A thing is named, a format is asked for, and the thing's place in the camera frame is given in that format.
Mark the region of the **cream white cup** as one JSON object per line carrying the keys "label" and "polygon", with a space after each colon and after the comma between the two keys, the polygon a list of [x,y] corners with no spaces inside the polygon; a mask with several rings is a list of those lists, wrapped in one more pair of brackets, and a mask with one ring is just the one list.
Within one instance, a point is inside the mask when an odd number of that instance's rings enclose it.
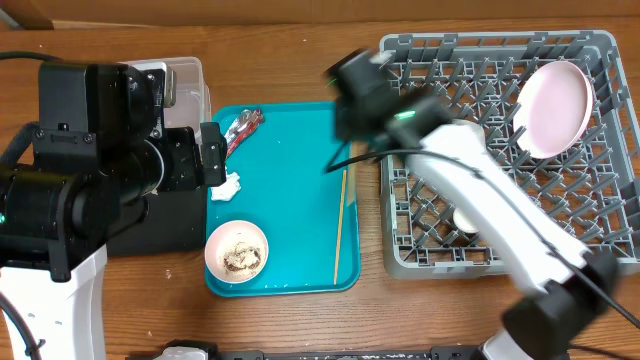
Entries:
{"label": "cream white cup", "polygon": [[459,208],[454,210],[452,218],[455,226],[464,233],[475,234],[478,232],[477,227]]}

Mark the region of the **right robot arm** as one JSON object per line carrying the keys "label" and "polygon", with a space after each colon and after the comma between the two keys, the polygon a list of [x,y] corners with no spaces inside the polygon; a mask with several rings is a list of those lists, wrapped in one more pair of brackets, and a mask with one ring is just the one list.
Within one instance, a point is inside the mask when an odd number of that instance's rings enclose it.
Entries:
{"label": "right robot arm", "polygon": [[556,359],[604,313],[619,265],[544,213],[464,123],[432,98],[336,100],[338,135],[380,140],[460,209],[497,251],[523,298],[480,349],[485,359]]}

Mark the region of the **pink round plate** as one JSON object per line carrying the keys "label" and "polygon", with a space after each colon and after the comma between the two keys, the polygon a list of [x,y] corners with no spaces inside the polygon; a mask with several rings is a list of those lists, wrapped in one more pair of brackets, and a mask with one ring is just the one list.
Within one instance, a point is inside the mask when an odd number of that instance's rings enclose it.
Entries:
{"label": "pink round plate", "polygon": [[518,146],[535,159],[559,155],[584,133],[593,102],[591,84],[577,65],[554,61],[540,67],[517,98],[513,127],[524,131]]}

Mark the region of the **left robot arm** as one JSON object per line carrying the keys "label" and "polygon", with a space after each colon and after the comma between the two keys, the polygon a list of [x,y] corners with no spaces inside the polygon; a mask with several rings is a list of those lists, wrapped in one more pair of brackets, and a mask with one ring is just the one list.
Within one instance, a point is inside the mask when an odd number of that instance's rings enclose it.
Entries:
{"label": "left robot arm", "polygon": [[214,187],[228,146],[166,128],[167,68],[43,58],[39,118],[1,157],[1,310],[17,359],[102,359],[107,243],[152,192]]}

